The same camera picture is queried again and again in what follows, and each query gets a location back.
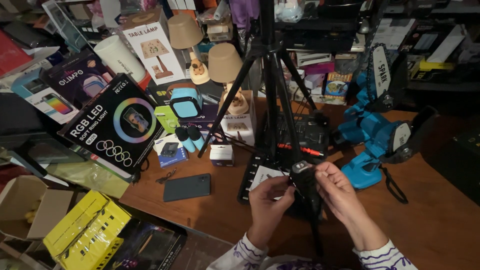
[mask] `table lamp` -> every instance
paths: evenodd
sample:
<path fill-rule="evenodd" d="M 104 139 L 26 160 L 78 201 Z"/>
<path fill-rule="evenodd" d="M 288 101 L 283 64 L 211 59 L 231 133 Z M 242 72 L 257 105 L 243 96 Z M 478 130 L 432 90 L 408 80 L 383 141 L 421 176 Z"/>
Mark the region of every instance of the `table lamp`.
<path fill-rule="evenodd" d="M 227 92 L 232 88 L 242 64 L 242 60 L 235 46 L 230 43 L 217 44 L 208 52 L 210 78 L 214 82 L 223 83 Z M 247 99 L 242 95 L 241 88 L 239 88 L 235 95 L 228 111 L 233 115 L 244 114 L 248 111 Z"/>
<path fill-rule="evenodd" d="M 140 43 L 140 46 L 142 47 L 142 52 L 144 53 L 145 59 L 151 58 L 151 57 L 156 57 L 158 59 L 160 68 L 157 65 L 152 66 L 152 69 L 155 72 L 155 78 L 160 79 L 163 77 L 168 77 L 173 75 L 173 72 L 167 70 L 167 67 L 163 64 L 162 60 L 160 59 L 160 55 L 168 53 L 167 48 L 163 46 L 160 40 L 152 39 L 149 41 L 145 41 Z"/>
<path fill-rule="evenodd" d="M 196 85 L 201 85 L 210 80 L 208 69 L 198 60 L 193 47 L 202 41 L 204 35 L 197 23 L 190 15 L 180 13 L 168 20 L 170 32 L 170 45 L 175 49 L 188 49 L 191 59 L 190 78 Z"/>

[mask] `tripod stand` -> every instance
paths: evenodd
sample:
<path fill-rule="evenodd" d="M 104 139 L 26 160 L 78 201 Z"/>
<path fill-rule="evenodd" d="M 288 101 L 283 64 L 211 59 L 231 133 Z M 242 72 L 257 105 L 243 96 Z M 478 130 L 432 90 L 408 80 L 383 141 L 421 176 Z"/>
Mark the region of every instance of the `tripod stand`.
<path fill-rule="evenodd" d="M 276 149 L 278 143 L 277 134 L 277 110 L 276 110 L 276 98 L 277 95 L 280 98 L 280 104 L 283 109 L 284 119 L 287 126 L 288 136 L 290 138 L 290 145 L 292 150 L 293 164 L 291 164 L 290 177 L 293 183 L 298 189 L 296 199 L 301 199 L 305 205 L 306 212 L 312 227 L 312 234 L 315 243 L 317 255 L 323 255 L 323 248 L 320 242 L 320 236 L 318 233 L 318 216 L 321 210 L 322 199 L 318 195 L 315 187 L 314 171 L 310 168 L 309 164 L 304 161 L 302 151 L 295 129 L 293 112 L 288 100 L 288 90 L 283 76 L 282 65 L 280 59 L 286 65 L 292 78 L 295 80 L 304 97 L 306 98 L 310 107 L 315 110 L 316 105 L 313 102 L 310 93 L 300 77 L 297 69 L 295 68 L 292 60 L 290 59 L 287 50 L 282 48 L 283 40 L 281 33 L 274 31 L 274 5 L 271 0 L 263 0 L 260 4 L 260 37 L 254 37 L 252 39 L 251 49 L 245 57 L 244 63 L 230 89 L 225 101 L 218 112 L 218 116 L 213 123 L 210 132 L 205 139 L 205 143 L 198 154 L 201 158 L 205 152 L 208 142 L 218 130 L 218 126 L 223 117 L 227 113 L 228 107 L 232 103 L 240 85 L 248 75 L 248 72 L 253 65 L 253 62 L 257 58 L 263 59 L 263 73 L 265 82 L 265 91 L 267 99 L 267 134 L 266 145 L 268 146 L 268 156 L 270 160 L 278 161 L 276 157 Z"/>

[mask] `white tumbler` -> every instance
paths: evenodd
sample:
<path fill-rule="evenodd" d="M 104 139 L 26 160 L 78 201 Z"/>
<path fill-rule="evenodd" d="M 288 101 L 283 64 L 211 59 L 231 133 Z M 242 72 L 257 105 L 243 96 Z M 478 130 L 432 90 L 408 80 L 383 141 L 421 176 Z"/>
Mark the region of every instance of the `white tumbler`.
<path fill-rule="evenodd" d="M 105 38 L 95 46 L 94 51 L 115 74 L 130 74 L 136 82 L 140 82 L 145 77 L 144 66 L 128 50 L 119 36 Z"/>

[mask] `colorful ring image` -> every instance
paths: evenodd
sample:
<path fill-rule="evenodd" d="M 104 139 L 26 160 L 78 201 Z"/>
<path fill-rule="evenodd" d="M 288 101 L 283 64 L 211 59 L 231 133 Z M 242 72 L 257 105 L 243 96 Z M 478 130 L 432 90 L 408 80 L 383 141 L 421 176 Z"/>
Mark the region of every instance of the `colorful ring image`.
<path fill-rule="evenodd" d="M 130 137 L 130 136 L 126 135 L 125 132 L 122 130 L 121 126 L 120 126 L 120 118 L 121 118 L 123 110 L 128 105 L 132 105 L 132 104 L 144 105 L 150 111 L 150 115 L 152 116 L 152 126 L 151 126 L 151 128 L 148 130 L 147 134 L 145 134 L 141 137 L 138 137 L 138 138 L 134 138 L 134 137 Z M 113 114 L 113 127 L 115 128 L 115 131 L 120 136 L 120 138 L 122 138 L 124 141 L 129 142 L 129 143 L 138 144 L 138 143 L 141 143 L 141 142 L 145 141 L 146 139 L 148 139 L 153 134 L 153 132 L 155 131 L 156 121 L 154 121 L 154 119 L 156 119 L 155 114 L 154 114 L 154 110 L 153 110 L 152 105 L 150 105 L 150 103 L 148 103 L 148 101 L 146 101 L 144 99 L 141 99 L 141 98 L 129 98 L 129 99 L 124 100 L 122 103 L 120 103 L 120 105 L 115 110 L 115 113 Z"/>

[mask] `red box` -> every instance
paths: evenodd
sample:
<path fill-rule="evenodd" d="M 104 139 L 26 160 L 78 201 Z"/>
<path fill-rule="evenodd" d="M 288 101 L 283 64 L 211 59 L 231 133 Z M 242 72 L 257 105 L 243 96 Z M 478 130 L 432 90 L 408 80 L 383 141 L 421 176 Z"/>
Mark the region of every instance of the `red box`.
<path fill-rule="evenodd" d="M 30 56 L 0 30 L 0 76 L 31 60 Z"/>

